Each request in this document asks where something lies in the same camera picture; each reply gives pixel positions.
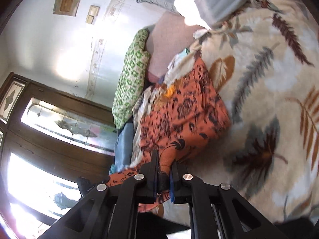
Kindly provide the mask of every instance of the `orange fabric with black floral print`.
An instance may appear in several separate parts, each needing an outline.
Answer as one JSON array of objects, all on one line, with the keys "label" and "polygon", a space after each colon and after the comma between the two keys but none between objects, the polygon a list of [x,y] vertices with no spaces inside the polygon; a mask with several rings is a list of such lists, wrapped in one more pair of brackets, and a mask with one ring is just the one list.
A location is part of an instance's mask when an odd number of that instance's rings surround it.
[{"label": "orange fabric with black floral print", "polygon": [[[227,110],[213,88],[200,52],[195,55],[193,70],[175,81],[170,99],[159,100],[149,115],[142,118],[140,164],[121,173],[110,175],[107,185],[121,184],[139,172],[142,164],[151,160],[151,152],[159,151],[160,170],[169,174],[176,159],[183,162],[199,153],[209,139],[217,139],[230,125]],[[139,211],[148,211],[169,199],[167,192],[159,195],[156,204],[142,205]]]}]

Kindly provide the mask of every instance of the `green patterned pillow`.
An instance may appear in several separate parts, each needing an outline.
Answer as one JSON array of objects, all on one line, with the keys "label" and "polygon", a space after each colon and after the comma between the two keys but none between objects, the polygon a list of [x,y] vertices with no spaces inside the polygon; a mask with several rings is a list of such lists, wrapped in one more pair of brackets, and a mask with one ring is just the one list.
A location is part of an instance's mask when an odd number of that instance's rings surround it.
[{"label": "green patterned pillow", "polygon": [[149,53],[144,51],[147,37],[147,30],[140,29],[125,55],[112,107],[116,129],[121,129],[133,115],[133,106],[142,93],[146,66],[150,58]]}]

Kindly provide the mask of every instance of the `pink pillow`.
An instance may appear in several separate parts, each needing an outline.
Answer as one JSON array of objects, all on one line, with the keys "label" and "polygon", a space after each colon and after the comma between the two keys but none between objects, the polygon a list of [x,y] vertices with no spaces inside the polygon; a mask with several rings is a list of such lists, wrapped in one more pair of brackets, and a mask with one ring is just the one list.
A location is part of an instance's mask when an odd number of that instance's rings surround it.
[{"label": "pink pillow", "polygon": [[184,20],[183,16],[167,11],[149,35],[145,49],[151,55],[146,72],[150,82],[155,83],[166,74],[173,57],[189,47],[195,41],[193,33],[203,28],[198,25],[187,26]]}]

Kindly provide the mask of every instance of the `floral blanket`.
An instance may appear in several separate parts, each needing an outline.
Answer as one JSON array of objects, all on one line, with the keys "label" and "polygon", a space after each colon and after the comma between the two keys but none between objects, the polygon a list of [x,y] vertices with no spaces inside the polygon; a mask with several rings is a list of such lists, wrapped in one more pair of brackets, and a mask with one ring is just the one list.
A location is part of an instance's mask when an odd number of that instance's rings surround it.
[{"label": "floral blanket", "polygon": [[[198,31],[189,55],[164,79],[170,87],[191,72],[200,51],[232,127],[188,170],[206,183],[230,183],[271,222],[316,222],[319,215],[318,30],[293,1],[255,0],[222,28]],[[137,139],[156,94],[149,88],[142,96]],[[133,165],[141,154],[134,146]],[[177,217],[182,208],[164,203],[164,218],[187,223]]]}]

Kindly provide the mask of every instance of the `light switch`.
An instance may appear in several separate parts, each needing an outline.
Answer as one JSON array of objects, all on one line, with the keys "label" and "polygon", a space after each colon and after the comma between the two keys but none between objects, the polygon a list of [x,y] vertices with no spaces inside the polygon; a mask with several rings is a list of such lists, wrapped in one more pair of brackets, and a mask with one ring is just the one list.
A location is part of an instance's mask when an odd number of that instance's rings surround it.
[{"label": "light switch", "polygon": [[89,13],[87,15],[86,23],[93,24],[94,17],[98,15],[99,7],[95,5],[90,6]]},{"label": "light switch", "polygon": [[99,11],[99,7],[98,6],[91,5],[90,6],[90,10],[89,10],[89,15],[93,16],[93,17],[96,17],[98,15],[98,11]]},{"label": "light switch", "polygon": [[88,23],[88,24],[92,24],[92,23],[93,23],[93,20],[94,20],[94,17],[93,17],[93,16],[91,16],[91,15],[88,15],[88,16],[87,16],[86,23]]}]

